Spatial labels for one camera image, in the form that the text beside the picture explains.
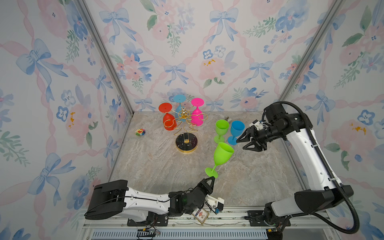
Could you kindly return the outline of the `blue wine glass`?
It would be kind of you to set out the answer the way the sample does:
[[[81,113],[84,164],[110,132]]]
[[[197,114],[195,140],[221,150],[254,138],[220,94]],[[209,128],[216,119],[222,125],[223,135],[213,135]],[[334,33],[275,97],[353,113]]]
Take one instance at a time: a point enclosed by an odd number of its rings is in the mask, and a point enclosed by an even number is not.
[[[235,146],[238,137],[244,132],[245,124],[241,121],[233,121],[231,125],[231,136],[228,138],[228,144]]]

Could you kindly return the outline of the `green wine glass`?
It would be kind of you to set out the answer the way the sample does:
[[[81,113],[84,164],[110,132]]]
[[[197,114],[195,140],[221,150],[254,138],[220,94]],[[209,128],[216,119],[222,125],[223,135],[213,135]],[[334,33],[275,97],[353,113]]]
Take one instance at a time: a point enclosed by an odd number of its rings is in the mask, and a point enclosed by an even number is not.
[[[214,177],[215,179],[217,179],[219,174],[218,174],[216,168],[218,166],[221,166],[221,165],[227,163],[234,153],[235,153],[235,150],[230,145],[228,145],[224,142],[218,143],[218,146],[214,152],[215,165],[213,168],[206,168],[205,173],[209,177]]]
[[[214,137],[214,141],[217,144],[225,141],[224,135],[227,133],[229,126],[230,126],[229,122],[226,120],[216,121],[216,133],[217,133],[217,135]]]

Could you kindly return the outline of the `red wine glass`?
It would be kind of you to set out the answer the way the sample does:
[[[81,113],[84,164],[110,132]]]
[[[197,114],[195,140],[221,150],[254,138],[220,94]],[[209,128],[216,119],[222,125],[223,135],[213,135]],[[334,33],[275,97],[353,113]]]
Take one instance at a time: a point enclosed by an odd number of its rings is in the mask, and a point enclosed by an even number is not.
[[[173,106],[170,103],[162,103],[159,105],[159,111],[164,113],[163,125],[167,131],[173,131],[177,126],[176,118],[170,114]]]

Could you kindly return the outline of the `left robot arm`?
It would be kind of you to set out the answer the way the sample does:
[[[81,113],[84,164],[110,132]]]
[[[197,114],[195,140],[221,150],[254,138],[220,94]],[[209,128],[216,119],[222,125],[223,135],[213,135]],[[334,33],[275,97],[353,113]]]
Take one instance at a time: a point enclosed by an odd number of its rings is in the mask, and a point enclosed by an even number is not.
[[[128,181],[117,180],[95,186],[85,218],[105,220],[120,215],[143,222],[149,213],[180,217],[204,206],[214,190],[215,178],[201,180],[191,190],[150,194],[128,187]]]

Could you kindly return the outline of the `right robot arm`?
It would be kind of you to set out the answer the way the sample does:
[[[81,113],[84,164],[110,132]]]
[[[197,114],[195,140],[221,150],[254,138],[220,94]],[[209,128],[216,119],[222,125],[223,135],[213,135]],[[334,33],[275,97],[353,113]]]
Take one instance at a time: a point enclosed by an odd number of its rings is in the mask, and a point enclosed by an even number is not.
[[[266,107],[262,120],[253,121],[237,139],[243,150],[263,152],[267,144],[282,139],[296,152],[307,175],[309,188],[292,197],[267,203],[259,218],[270,226],[282,224],[289,216],[312,215],[346,203],[353,218],[356,210],[350,198],[354,191],[332,170],[315,137],[309,117],[295,104],[279,101]]]

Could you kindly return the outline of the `gold wine glass rack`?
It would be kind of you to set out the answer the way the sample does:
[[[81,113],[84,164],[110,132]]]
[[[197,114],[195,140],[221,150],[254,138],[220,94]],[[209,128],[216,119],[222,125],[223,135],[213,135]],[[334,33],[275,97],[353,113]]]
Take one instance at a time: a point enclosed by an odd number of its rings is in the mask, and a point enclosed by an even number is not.
[[[182,110],[177,113],[178,117],[176,118],[177,126],[173,130],[175,131],[174,136],[176,136],[176,147],[183,154],[190,154],[197,149],[198,138],[195,133],[198,131],[191,123],[191,112],[186,108],[182,107]]]

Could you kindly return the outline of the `pink wine glass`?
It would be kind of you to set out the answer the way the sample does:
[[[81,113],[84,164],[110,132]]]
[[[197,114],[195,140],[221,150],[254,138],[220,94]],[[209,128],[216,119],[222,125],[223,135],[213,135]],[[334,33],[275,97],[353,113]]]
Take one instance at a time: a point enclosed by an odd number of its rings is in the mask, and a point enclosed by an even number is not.
[[[204,123],[204,114],[199,109],[199,107],[202,107],[204,103],[204,100],[201,98],[194,98],[191,101],[191,104],[196,107],[196,109],[192,112],[191,115],[191,123],[195,126],[201,126]]]

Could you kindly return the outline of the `teal wine glass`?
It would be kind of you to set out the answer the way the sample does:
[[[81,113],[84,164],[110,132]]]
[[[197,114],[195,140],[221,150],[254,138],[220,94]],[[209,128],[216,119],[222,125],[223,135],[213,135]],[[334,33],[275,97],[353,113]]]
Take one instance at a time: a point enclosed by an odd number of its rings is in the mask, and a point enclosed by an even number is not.
[[[185,95],[176,95],[174,96],[174,102],[178,104],[175,112],[179,113],[182,110],[182,103],[186,101]]]

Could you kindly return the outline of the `diamond label card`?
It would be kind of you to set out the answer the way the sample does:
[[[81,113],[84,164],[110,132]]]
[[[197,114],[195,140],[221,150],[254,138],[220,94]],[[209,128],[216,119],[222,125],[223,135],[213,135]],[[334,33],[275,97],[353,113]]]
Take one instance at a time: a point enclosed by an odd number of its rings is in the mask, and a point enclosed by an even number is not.
[[[204,208],[201,208],[193,211],[192,215],[201,225],[203,225],[209,217],[209,212]]]

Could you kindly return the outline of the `rainbow flower plush toy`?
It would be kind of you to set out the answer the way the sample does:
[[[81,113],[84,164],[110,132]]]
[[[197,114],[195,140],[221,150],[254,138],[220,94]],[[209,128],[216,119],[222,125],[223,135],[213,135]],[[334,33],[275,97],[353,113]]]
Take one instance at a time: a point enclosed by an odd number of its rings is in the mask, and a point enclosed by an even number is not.
[[[143,136],[146,133],[145,129],[138,129],[136,130],[136,135],[137,136]]]

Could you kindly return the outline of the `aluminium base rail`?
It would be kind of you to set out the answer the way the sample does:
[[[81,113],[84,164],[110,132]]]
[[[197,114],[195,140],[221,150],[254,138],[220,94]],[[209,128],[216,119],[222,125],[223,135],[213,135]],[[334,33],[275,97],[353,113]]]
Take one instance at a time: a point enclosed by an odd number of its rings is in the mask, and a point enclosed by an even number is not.
[[[166,227],[129,227],[119,217],[87,220],[80,240],[338,240],[336,231],[321,220],[306,216],[290,219],[281,234],[270,233],[270,226],[252,224],[245,219],[248,211],[260,207],[225,207],[219,214],[209,213],[203,223],[191,215],[169,218]]]

